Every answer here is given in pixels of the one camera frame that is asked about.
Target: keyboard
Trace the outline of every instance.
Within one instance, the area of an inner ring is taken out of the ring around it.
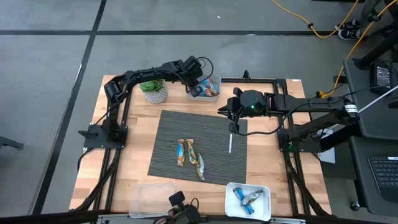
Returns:
[[[398,156],[370,157],[369,163],[381,197],[398,203]]]

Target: gray striped mat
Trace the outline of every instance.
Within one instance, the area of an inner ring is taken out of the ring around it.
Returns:
[[[247,137],[233,134],[229,153],[227,118],[174,111],[162,111],[148,175],[226,185],[246,183]],[[248,122],[239,121],[246,133]],[[184,144],[185,165],[177,165],[177,140],[193,139],[193,150],[205,162],[205,180],[197,175],[196,165],[189,162],[188,144]]]

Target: yellow cable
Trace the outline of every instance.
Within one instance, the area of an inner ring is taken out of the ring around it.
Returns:
[[[306,22],[307,24],[310,24],[309,21],[307,21],[304,17],[289,11],[288,9],[284,8],[283,6],[281,6],[279,3],[277,3],[275,0],[272,0],[278,7],[280,7],[281,9],[285,10],[286,12],[290,13],[293,16],[297,16],[298,18],[302,19],[304,22]],[[356,0],[353,7],[351,8],[351,10],[349,11],[349,13],[347,14],[347,16],[344,18],[343,22],[340,23],[340,25],[338,26],[339,28],[346,22],[346,20],[349,18],[349,16],[351,15],[351,13],[354,11],[357,3],[359,2],[359,0]],[[331,37],[333,34],[335,34],[337,32],[337,30],[335,29],[331,34],[326,35],[326,36],[322,36],[319,35],[318,32],[313,28],[313,26],[311,26],[311,30],[314,32],[314,34],[319,37],[319,38],[328,38]]]
[[[390,6],[392,6],[395,2],[397,2],[397,0],[393,0],[393,1],[392,1],[390,4],[388,4],[377,16],[380,17],[381,15],[383,15],[383,13],[384,13]],[[368,28],[366,28],[366,30],[363,32],[363,34],[361,35],[361,37],[359,38],[359,40],[356,42],[356,44],[354,45],[354,47],[353,47],[353,48],[350,50],[350,52],[348,53],[348,55],[347,55],[347,57],[346,57],[346,60],[349,59],[349,56],[351,56],[351,54],[354,52],[356,46],[358,46],[358,44],[360,43],[360,41],[363,39],[363,37],[365,36],[365,34],[368,32],[368,30],[371,28],[371,26],[372,26],[373,24],[374,24],[374,22],[371,22],[371,23],[368,25]],[[342,73],[343,73],[343,66],[341,66],[341,68],[340,68],[340,72],[338,73],[338,76],[337,76],[337,79],[336,79],[336,82],[335,82],[335,86],[333,87],[333,91],[330,92],[330,93],[327,93],[327,94],[322,94],[322,95],[321,95],[322,98],[329,97],[329,96],[331,96],[332,94],[335,93],[335,89],[336,89],[336,87],[337,87],[338,80],[339,80],[339,78],[340,78],[340,76],[341,76]]]

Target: green succulent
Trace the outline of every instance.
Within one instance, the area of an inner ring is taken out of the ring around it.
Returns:
[[[163,88],[163,80],[153,80],[149,82],[144,82],[139,85],[144,93],[153,93],[161,90]]]

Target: clear plastic container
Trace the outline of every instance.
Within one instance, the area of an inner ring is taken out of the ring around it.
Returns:
[[[236,187],[241,187],[244,195],[248,195],[256,190],[264,191],[257,200],[250,204],[254,209],[253,214],[248,215],[243,207],[240,206],[241,201],[233,192],[233,189]],[[271,191],[266,186],[229,183],[225,191],[225,214],[229,217],[268,221],[271,218]]]
[[[214,97],[205,97],[205,96],[193,97],[191,94],[187,93],[188,100],[216,102],[218,100],[218,97],[221,95],[221,77],[219,75],[212,75],[209,79],[211,80],[212,84],[214,84],[215,88],[218,90],[219,95]]]
[[[172,208],[169,197],[175,193],[174,184],[136,184],[130,201],[131,218],[167,215]]]

